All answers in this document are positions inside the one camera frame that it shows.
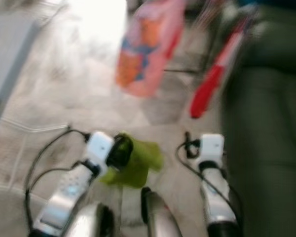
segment tiled floor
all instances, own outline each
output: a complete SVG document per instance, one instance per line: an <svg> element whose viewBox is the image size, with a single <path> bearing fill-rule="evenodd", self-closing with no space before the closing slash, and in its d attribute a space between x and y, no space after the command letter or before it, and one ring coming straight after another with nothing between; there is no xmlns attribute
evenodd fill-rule
<svg viewBox="0 0 296 237"><path fill-rule="evenodd" d="M185 237L206 236L199 181L175 160L174 151L186 130L194 137L219 131L218 104L202 119L188 117L194 75L166 72L156 95L136 98L114 85L114 66L126 26L125 1L68 0L57 16L42 28L18 80L5 116L32 125L69 122L92 131L126 130L142 140L158 142L165 159L160 173L151 173L147 185L159 192L173 211ZM168 68L196 68L205 34L186 55L179 47ZM16 177L24 173L38 149L54 134L32 135ZM7 182L23 134L0 125L0 183ZM83 143L76 135L61 141L39 166L72 164L81 157ZM36 194L47 198L57 176L45 178ZM103 201L121 226L117 236L147 236L140 219L139 191L94 183L87 202Z"/></svg>

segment plastic bag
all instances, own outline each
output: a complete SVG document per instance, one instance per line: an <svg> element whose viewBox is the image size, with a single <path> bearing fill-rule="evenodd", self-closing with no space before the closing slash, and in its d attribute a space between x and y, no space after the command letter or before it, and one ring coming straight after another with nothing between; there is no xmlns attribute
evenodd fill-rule
<svg viewBox="0 0 296 237"><path fill-rule="evenodd" d="M185 0L150 0L134 14L123 39L116 83L127 93L151 96L179 43Z"/></svg>

